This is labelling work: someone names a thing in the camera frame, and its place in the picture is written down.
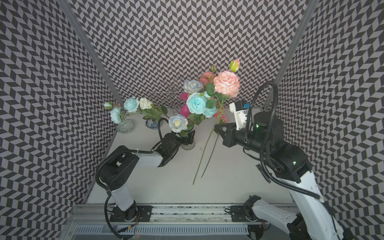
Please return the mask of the aluminium corner frame post right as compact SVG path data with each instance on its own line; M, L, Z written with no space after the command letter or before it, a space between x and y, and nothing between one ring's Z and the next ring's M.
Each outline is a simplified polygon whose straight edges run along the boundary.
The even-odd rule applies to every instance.
M266 81L280 84L294 53L307 29L319 1L280 1L275 21L269 26L274 30L268 33L267 44L271 47L268 60L272 63L272 73Z

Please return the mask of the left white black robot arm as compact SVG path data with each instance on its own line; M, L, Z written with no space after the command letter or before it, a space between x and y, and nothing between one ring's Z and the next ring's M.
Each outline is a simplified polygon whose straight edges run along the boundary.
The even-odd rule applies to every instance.
M130 195L128 186L128 179L135 167L164 167L176 156L181 146L194 144L194 129L187 131L185 136L181 132L171 132L163 136L160 129L163 121L170 122L165 118L158 121L160 141L150 151L130 150L119 146L97 168L96 182L115 201L111 218L118 222L140 219L141 211Z

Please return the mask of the peach pink peony stem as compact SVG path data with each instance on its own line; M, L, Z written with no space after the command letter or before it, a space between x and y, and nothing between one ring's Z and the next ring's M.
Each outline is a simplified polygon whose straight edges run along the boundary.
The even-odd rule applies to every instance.
M225 116L225 103L229 99L236 98L240 93L240 80L237 75L241 66L240 60L232 60L229 65L229 70L219 73L213 79L213 85L215 86L215 97L218 100L219 109L214 117L216 118L215 126L217 124L226 123L227 117Z

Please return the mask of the aluminium corner frame post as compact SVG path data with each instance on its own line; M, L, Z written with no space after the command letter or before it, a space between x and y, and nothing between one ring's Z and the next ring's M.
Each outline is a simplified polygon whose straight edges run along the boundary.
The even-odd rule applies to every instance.
M89 38L87 37L87 35L85 34L82 26L78 22L77 17L73 13L70 4L68 3L68 1L65 1L65 0L57 0L56 2L59 5L59 7L61 8L61 10L63 11L64 15L66 16L66 18L69 21L70 25L74 29L75 33L79 37L81 43L83 44L83 46L85 47L85 49L86 49L87 53L89 54L90 58L94 62L97 70L101 74L104 82L108 86L108 88L111 91L112 95L115 97L117 102L122 105L123 104L123 99L122 99L121 95L119 94L119 92L116 89L113 81L111 80L111 78L108 75L105 67L103 66L102 61L99 59L97 53L95 52L93 46L91 45L91 42L90 42Z
M319 1L280 1L275 21L269 26L274 30L268 33L267 44L271 47L268 60L272 63L272 73L266 81L280 84L294 53L307 29Z

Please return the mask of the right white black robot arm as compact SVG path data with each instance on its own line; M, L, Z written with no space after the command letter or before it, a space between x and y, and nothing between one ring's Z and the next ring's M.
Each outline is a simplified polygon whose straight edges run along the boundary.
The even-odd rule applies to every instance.
M236 102L231 108L234 123L219 124L215 131L223 145L239 145L246 155L258 153L257 169L268 183L289 190L299 212L290 213L268 204L253 195L244 204L250 221L263 221L279 228L292 240L351 240L350 230L339 224L332 208L323 198L305 152L284 140L284 124L277 118L279 89L269 81L262 89L271 88L273 101L270 111L253 114L255 101Z

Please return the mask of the aluminium corner frame post left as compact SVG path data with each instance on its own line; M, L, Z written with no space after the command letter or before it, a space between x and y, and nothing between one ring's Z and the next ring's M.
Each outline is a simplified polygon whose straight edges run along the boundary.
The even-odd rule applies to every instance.
M63 11L64 15L66 16L66 18L69 21L70 25L74 29L75 33L79 37L81 43L83 44L83 46L85 47L85 49L86 49L87 53L89 54L90 58L94 62L97 70L101 74L104 82L108 86L108 88L111 91L112 95L115 97L117 102L122 105L123 104L123 99L122 99L121 95L119 94L119 92L116 89L113 81L111 80L111 78L108 75L105 67L103 66L102 61L99 59L97 53L95 52L93 46L91 45L91 42L90 42L89 38L87 37L87 35L85 34L82 26L78 22L77 17L73 13L70 4L68 3L68 1L65 1L65 0L57 0L56 2L59 5L59 7L61 8L61 10Z

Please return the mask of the pink ranunculus spray stem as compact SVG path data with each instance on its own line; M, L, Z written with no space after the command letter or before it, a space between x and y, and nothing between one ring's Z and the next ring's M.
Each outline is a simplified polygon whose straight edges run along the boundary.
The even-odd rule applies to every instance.
M201 77L198 79L199 82L201 82L204 86L204 88L207 86L207 83L213 83L214 78L216 77L216 66L211 65L209 70L201 75Z

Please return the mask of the blue floral ceramic bowl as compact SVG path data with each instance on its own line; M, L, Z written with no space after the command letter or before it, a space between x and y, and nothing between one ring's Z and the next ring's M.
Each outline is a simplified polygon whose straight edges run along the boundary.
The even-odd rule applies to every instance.
M159 126L162 125L162 123L159 123L161 118L149 118L146 120L146 126L147 128L151 130L157 130Z

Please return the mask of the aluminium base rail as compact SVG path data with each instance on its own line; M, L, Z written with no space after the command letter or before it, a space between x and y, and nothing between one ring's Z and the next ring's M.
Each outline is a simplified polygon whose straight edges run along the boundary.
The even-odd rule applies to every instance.
M138 204L126 212L115 204L76 205L59 239L287 239L286 225L296 219L298 208L293 204L276 207L273 220L252 216L243 204Z

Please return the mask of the clear glass vase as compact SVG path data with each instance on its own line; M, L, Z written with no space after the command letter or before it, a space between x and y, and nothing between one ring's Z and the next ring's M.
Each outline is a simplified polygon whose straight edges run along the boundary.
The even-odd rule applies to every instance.
M187 133L187 135L185 137L182 137L181 138L181 142L182 142L182 149L188 151L188 150L191 150L195 147L196 145L196 142L194 140L194 137L195 137L195 133L196 131L193 130L193 131L190 131Z

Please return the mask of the magenta wine glass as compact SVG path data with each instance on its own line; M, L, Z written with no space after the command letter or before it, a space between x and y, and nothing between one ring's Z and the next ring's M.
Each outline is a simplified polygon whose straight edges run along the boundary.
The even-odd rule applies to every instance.
M184 116L185 118L188 118L188 116L190 115L190 111L189 111L189 108L187 106L187 100L189 98L189 94L188 93L182 93L180 94L180 99L184 101L184 104L180 110L180 114L182 116Z

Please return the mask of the teal and white flower spray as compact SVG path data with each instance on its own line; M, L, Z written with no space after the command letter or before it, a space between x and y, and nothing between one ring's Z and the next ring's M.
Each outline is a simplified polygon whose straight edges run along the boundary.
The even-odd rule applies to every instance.
M112 102L104 102L103 107L109 110L111 121L121 125L129 116L140 114L144 120L159 121L161 118L169 118L168 110L164 106L155 105L148 98L131 97L122 105Z

